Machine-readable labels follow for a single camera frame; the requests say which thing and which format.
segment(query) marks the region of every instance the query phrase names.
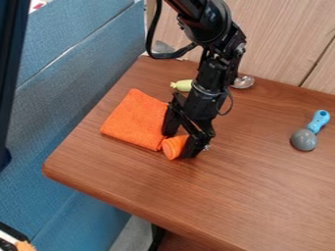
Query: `wooden tabletop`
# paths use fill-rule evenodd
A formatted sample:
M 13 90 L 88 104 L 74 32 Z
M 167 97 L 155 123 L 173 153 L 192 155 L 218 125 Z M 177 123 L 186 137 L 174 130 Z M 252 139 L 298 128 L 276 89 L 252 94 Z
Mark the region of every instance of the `wooden tabletop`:
M 316 110 L 335 116 L 334 96 L 263 79 L 232 90 L 235 107 L 215 119 L 211 150 L 191 160 L 168 161 L 99 132 L 130 88 L 167 102 L 169 83 L 196 69 L 140 58 L 49 157 L 44 174 L 216 250 L 335 250 L 334 120 L 314 151 L 289 143 Z

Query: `black cable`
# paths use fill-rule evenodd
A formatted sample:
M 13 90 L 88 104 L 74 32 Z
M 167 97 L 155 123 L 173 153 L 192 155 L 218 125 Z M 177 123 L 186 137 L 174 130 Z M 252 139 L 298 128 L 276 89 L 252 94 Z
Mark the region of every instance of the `black cable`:
M 224 92 L 228 95 L 228 97 L 229 97 L 229 99 L 230 99 L 230 107 L 229 107 L 229 109 L 228 109 L 227 111 L 225 111 L 224 113 L 221 113 L 221 112 L 219 111 L 218 106 L 217 106 L 218 103 L 216 102 L 216 106 L 215 106 L 215 108 L 216 108 L 217 113 L 218 113 L 220 116 L 226 116 L 226 115 L 228 115 L 228 114 L 231 112 L 231 110 L 233 109 L 233 107 L 234 107 L 234 98 L 233 98 L 233 96 L 231 95 L 231 92 L 230 92 L 229 88 L 228 88 L 228 87 L 224 87 Z
M 176 58 L 180 58 L 180 57 L 184 56 L 190 50 L 193 50 L 198 45 L 196 43 L 190 43 L 189 45 L 187 45 L 183 48 L 180 48 L 179 50 L 177 50 L 175 52 L 172 52 L 172 53 L 153 53 L 151 51 L 156 27 L 157 27 L 157 24 L 160 20 L 160 16 L 161 16 L 161 13 L 162 13 L 162 6 L 163 6 L 162 0 L 157 0 L 156 2 L 157 2 L 156 13 L 155 13 L 155 16 L 154 16 L 154 18 L 151 22 L 151 25 L 149 27 L 148 34 L 147 34 L 146 50 L 147 50 L 149 56 L 154 58 L 154 59 L 176 59 Z

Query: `orange cloth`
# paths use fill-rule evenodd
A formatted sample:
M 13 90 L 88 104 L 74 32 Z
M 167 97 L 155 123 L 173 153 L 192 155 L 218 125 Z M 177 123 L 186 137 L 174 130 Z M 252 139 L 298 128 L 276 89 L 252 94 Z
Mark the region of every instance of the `orange cloth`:
M 138 89 L 128 94 L 113 110 L 101 127 L 101 132 L 120 140 L 148 148 L 162 149 L 162 126 L 168 104 L 150 97 Z

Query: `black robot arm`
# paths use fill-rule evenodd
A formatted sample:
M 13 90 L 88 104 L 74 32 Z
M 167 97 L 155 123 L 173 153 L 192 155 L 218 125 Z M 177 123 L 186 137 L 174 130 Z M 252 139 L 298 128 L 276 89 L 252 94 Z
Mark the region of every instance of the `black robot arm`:
M 192 41 L 188 46 L 169 54 L 153 54 L 151 44 L 162 10 L 157 0 L 157 13 L 148 32 L 147 51 L 156 59 L 181 57 L 200 45 L 204 52 L 198 76 L 192 82 L 187 98 L 173 94 L 165 116 L 163 134 L 173 136 L 180 126 L 190 134 L 181 158 L 193 158 L 207 149 L 215 137 L 212 120 L 227 96 L 229 86 L 238 77 L 238 68 L 245 53 L 246 36 L 231 20 L 230 10 L 222 0 L 166 0 L 177 12 L 181 29 Z

